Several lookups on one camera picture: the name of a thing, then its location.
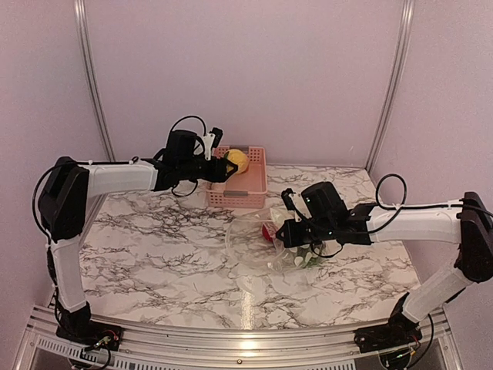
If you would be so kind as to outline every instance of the pink basket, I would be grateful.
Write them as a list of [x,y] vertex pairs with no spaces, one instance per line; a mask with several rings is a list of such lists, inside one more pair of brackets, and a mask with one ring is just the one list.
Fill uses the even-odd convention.
[[263,208],[267,195],[265,149],[258,146],[219,146],[214,156],[222,157],[229,149],[243,151],[250,160],[248,170],[232,175],[225,183],[210,183],[207,200],[211,207]]

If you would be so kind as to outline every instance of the marble table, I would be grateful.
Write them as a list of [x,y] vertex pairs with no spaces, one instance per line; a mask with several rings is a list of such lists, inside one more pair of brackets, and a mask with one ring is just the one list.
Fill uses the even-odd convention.
[[[359,169],[269,166],[266,207],[287,187],[332,181],[348,207],[372,200]],[[206,206],[205,184],[169,192],[113,194],[81,251],[82,281],[98,315],[195,328],[304,328],[386,318],[418,286],[401,242],[347,244],[334,259],[284,274],[229,258],[229,223],[245,210]]]

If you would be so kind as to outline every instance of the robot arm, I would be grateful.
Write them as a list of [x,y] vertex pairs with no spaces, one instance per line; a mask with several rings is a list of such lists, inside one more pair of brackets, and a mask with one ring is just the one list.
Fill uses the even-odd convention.
[[[152,159],[128,163],[80,163],[60,158],[39,196],[41,225],[49,235],[48,265],[56,286],[57,335],[88,345],[100,342],[111,331],[119,337],[121,328],[91,321],[79,267],[79,251],[84,244],[86,203],[102,194],[136,190],[160,191],[174,188],[182,180],[197,184],[198,179],[219,183],[237,171],[237,165],[212,156],[222,131],[213,129],[200,138],[195,133],[175,130],[166,148]],[[203,151],[195,154],[199,143]],[[118,348],[118,341],[110,343]]]
[[444,264],[418,289],[403,296],[386,325],[361,328],[355,342],[362,353],[422,338],[418,323],[473,282],[493,277],[493,223],[476,193],[441,204],[387,210],[376,203],[348,210],[332,183],[316,183],[301,194],[282,193],[295,218],[277,232],[285,247],[336,240],[370,245],[379,241],[444,241],[459,245],[457,258]]

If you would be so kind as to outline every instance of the clear plastic bowl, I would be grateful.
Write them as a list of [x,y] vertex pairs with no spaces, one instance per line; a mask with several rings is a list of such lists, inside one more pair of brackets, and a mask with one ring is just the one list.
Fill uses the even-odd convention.
[[283,242],[276,238],[273,241],[266,240],[262,233],[264,224],[273,227],[270,209],[258,210],[233,220],[226,232],[228,255],[248,267],[276,272],[320,262],[321,258],[311,252],[309,245],[285,248]]

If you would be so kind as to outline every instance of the purple wall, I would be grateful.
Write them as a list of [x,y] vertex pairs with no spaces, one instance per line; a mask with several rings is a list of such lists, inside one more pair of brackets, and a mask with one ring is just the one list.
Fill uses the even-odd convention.
[[[406,69],[376,168],[408,182],[409,201],[436,202],[478,192],[493,209],[493,3],[418,1]],[[397,185],[385,188],[400,199]],[[409,243],[429,277],[456,247]],[[447,306],[467,370],[491,368],[493,282],[473,285]]]
[[116,155],[152,156],[186,114],[271,163],[364,166],[402,2],[87,2]]
[[104,158],[73,2],[0,2],[0,363],[10,368],[34,303],[46,303],[45,239],[32,189],[61,155]]

